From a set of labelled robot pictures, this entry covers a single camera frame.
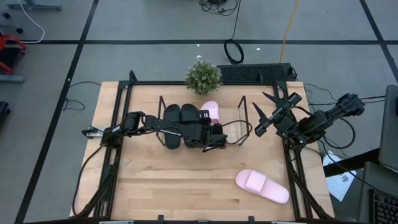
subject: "white paper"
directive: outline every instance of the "white paper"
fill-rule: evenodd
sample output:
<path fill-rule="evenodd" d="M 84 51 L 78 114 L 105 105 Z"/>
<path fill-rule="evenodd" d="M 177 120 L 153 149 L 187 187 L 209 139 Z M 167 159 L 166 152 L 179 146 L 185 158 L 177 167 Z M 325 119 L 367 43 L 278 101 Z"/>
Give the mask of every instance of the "white paper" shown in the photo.
<path fill-rule="evenodd" d="M 341 159 L 335 156 L 331 151 L 328 151 L 330 157 L 338 162 Z M 334 163 L 328 155 L 323 157 L 323 166 L 327 166 L 328 164 Z M 326 182 L 328 183 L 329 193 L 332 194 L 337 200 L 340 202 L 343 201 L 344 196 L 346 195 L 350 185 L 354 181 L 354 177 L 349 173 L 345 172 L 342 174 L 335 175 L 333 177 L 326 178 Z"/>

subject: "green plant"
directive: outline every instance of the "green plant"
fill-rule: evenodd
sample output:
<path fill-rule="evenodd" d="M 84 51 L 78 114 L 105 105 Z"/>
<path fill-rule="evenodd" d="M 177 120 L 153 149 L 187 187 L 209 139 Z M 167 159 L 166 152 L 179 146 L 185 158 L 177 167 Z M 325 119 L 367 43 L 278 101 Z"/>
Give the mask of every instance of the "green plant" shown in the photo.
<path fill-rule="evenodd" d="M 220 77 L 221 71 L 216 65 L 209 61 L 198 61 L 185 74 L 185 83 L 196 94 L 206 95 L 220 87 Z"/>

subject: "wooden table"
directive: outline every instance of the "wooden table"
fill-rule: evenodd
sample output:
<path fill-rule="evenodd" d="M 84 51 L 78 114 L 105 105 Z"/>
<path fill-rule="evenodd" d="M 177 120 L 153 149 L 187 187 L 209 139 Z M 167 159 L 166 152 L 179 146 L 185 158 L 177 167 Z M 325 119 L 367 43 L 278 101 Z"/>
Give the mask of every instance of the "wooden table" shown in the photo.
<path fill-rule="evenodd" d="M 117 82 L 103 82 L 93 118 L 94 127 L 108 127 L 114 108 Z M 288 82 L 289 93 L 302 96 L 299 106 L 308 109 L 301 82 Z M 273 95 L 270 86 L 221 86 L 208 96 L 197 96 L 186 86 L 142 85 L 133 86 L 129 111 L 143 111 L 157 115 L 159 96 L 166 105 L 192 103 L 197 107 L 215 100 L 220 107 L 221 123 L 239 119 L 238 103 L 243 95 L 248 103 L 249 122 L 258 125 L 259 116 L 251 102 L 256 102 L 266 115 L 275 110 L 275 104 L 261 92 Z M 306 114 L 294 109 L 297 119 Z M 225 127 L 229 142 L 241 135 L 240 124 Z M 114 196 L 112 220 L 294 220 L 291 200 L 280 205 L 268 199 L 241 190 L 234 182 L 243 169 L 257 170 L 289 189 L 281 138 L 271 126 L 265 135 L 254 132 L 242 146 L 202 153 L 201 149 L 187 149 L 183 140 L 176 150 L 168 150 L 155 134 L 124 138 L 118 181 Z M 89 139 L 84 161 L 98 148 L 100 138 Z M 316 144 L 308 147 L 316 149 Z M 87 164 L 81 177 L 76 198 L 80 211 L 98 188 L 104 159 L 103 149 Z M 330 196 L 319 155 L 311 150 L 302 151 L 303 168 L 309 191 L 325 211 L 334 216 Z M 296 187 L 301 216 L 305 216 L 302 195 Z"/>

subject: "white cable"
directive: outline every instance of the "white cable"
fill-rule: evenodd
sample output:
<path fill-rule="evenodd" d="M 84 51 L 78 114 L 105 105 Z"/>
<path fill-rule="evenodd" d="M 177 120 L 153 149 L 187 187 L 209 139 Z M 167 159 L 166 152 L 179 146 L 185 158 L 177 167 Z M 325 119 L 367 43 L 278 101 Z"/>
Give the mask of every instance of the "white cable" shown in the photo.
<path fill-rule="evenodd" d="M 24 43 L 24 44 L 37 44 L 37 43 L 40 43 L 40 42 L 43 40 L 44 35 L 45 35 L 44 29 L 43 29 L 40 25 L 38 25 L 32 18 L 30 18 L 30 16 L 26 13 L 26 11 L 25 11 L 25 9 L 24 9 L 22 3 L 21 3 L 21 0 L 18 0 L 18 2 L 19 2 L 19 5 L 21 6 L 22 10 L 24 11 L 25 15 L 26 15 L 34 24 L 36 24 L 37 27 L 39 27 L 39 28 L 43 31 L 43 35 L 42 35 L 42 38 L 40 38 L 40 40 L 38 40 L 38 41 L 21 41 L 21 42 Z"/>

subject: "pink slipper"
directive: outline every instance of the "pink slipper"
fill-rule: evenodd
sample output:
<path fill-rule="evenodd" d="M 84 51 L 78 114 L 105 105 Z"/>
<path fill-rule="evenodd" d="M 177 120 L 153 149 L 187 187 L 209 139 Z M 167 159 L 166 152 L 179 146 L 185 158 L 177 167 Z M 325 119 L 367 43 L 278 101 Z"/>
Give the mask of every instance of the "pink slipper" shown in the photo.
<path fill-rule="evenodd" d="M 236 184 L 243 190 L 268 198 L 276 203 L 286 203 L 289 191 L 277 182 L 254 170 L 242 170 L 235 178 Z"/>
<path fill-rule="evenodd" d="M 218 114 L 218 104 L 215 101 L 207 101 L 201 108 L 201 110 L 208 110 L 213 124 L 217 124 L 220 120 Z"/>

